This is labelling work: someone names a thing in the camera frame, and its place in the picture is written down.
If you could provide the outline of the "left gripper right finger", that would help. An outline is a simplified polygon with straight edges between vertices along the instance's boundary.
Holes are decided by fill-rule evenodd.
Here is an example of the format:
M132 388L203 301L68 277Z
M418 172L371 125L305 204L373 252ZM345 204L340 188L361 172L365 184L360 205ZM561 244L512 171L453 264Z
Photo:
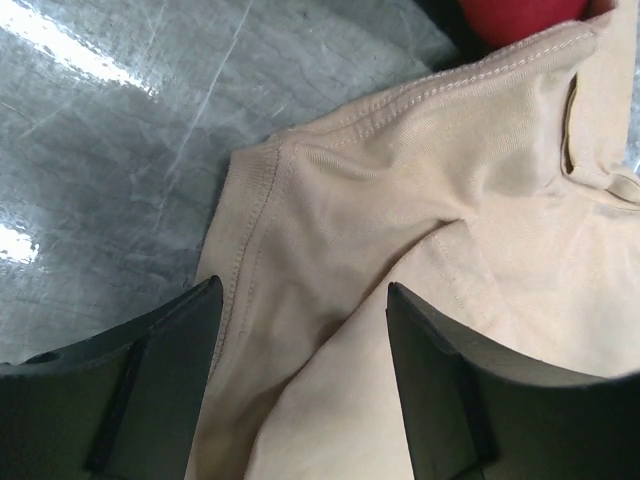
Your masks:
M404 285L387 327L417 479L635 479L639 377L604 379L505 347Z

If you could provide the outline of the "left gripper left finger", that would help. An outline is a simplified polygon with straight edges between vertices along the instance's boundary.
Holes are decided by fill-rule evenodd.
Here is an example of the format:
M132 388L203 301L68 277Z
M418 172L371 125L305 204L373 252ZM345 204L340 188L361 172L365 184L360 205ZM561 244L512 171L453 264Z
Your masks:
M3 364L2 477L183 478L222 306L212 277L93 337Z

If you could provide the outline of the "beige t shirt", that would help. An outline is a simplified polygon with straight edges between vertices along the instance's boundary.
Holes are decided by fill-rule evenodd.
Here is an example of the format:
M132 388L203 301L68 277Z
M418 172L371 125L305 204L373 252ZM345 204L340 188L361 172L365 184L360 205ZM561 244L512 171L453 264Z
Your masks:
M236 152L198 278L224 306L190 479L409 479L399 282L533 358L639 367L637 4Z

